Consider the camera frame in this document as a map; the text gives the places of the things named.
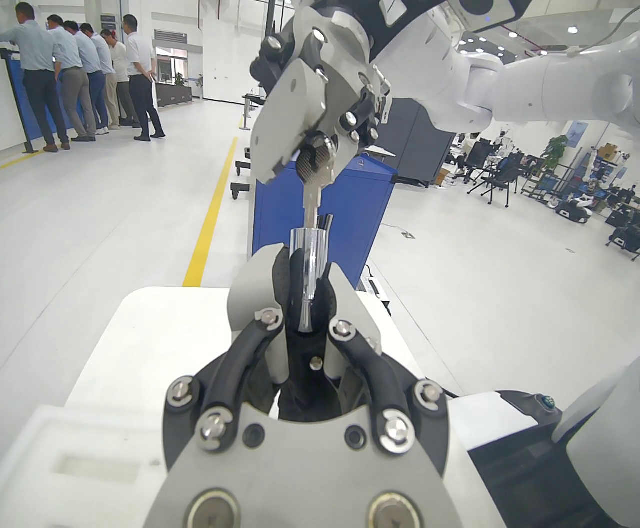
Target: blue sign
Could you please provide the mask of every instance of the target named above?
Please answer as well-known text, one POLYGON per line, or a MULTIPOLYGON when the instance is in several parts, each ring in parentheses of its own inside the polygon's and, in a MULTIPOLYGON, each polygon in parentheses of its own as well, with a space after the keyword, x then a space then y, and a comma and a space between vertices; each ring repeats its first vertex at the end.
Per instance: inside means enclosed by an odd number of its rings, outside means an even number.
POLYGON ((566 146, 571 148, 577 147, 588 126, 589 124, 583 121, 574 121, 571 123, 571 128, 569 128, 569 131, 566 133, 566 137, 569 139, 569 141, 566 142, 566 146))

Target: key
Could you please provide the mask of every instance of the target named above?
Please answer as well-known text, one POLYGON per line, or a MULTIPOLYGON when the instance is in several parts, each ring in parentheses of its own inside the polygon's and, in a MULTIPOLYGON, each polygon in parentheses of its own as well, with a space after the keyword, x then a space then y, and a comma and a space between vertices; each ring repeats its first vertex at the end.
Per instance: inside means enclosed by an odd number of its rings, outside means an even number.
POLYGON ((302 206, 305 210, 304 227, 316 228, 322 189, 333 183, 335 146, 333 141, 320 133, 310 138, 300 148, 296 160, 296 172, 304 185, 302 206))

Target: blue panel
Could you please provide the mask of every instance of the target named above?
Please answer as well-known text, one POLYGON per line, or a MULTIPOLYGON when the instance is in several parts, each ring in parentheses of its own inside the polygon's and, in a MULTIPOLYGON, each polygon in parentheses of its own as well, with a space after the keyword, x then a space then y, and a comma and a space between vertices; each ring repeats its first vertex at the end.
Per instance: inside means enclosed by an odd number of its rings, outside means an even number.
MULTIPOLYGON (((29 104, 29 99, 27 98, 27 92, 24 89, 24 85, 22 84, 22 78, 24 77, 24 74, 22 73, 22 69, 20 67, 20 61, 10 60, 9 65, 11 67, 11 77, 13 78, 13 82, 15 84, 15 91, 18 95, 18 104, 20 105, 20 110, 22 111, 22 117, 24 118, 24 125, 27 129, 27 134, 30 140, 36 140, 42 137, 42 132, 40 131, 40 127, 38 126, 35 115, 33 115, 33 110, 31 110, 31 105, 29 104)), ((60 83, 58 83, 58 97, 60 97, 60 83)), ((71 122, 69 121, 69 117, 67 116, 67 112, 65 111, 65 107, 62 104, 61 97, 60 108, 62 109, 62 115, 65 117, 67 129, 73 128, 71 122)), ((80 119, 84 123, 84 113, 79 101, 77 110, 80 115, 80 119)), ((53 122, 53 119, 51 118, 48 110, 47 119, 49 121, 51 131, 55 135, 56 125, 53 122)))
MULTIPOLYGON (((329 260, 336 262, 355 287, 380 227, 391 191, 394 169, 363 157, 353 160, 333 185, 324 189, 320 214, 333 214, 329 260)), ((268 186, 257 184, 253 253, 277 243, 289 245, 291 229, 301 227, 303 186, 292 164, 268 186)))

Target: cardboard box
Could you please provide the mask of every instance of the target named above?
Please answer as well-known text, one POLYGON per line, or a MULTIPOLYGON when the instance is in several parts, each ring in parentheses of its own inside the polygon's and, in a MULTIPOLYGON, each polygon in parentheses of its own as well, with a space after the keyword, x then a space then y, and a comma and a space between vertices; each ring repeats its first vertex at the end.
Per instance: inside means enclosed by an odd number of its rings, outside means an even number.
POLYGON ((604 147, 600 147, 598 149, 598 156, 606 159, 607 161, 611 161, 618 152, 617 145, 611 145, 611 143, 607 143, 604 147))
POLYGON ((442 187, 442 182, 448 175, 449 175, 449 171, 447 169, 440 169, 440 172, 438 173, 438 177, 433 183, 435 185, 439 185, 442 187))

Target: window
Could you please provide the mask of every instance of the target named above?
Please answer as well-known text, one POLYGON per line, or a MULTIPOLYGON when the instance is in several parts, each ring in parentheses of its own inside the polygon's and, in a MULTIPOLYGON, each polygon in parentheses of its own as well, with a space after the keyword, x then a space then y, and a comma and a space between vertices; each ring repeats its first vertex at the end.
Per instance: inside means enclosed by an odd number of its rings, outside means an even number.
POLYGON ((176 75, 179 74, 184 84, 189 84, 188 55, 184 49, 156 47, 159 82, 175 84, 176 75))

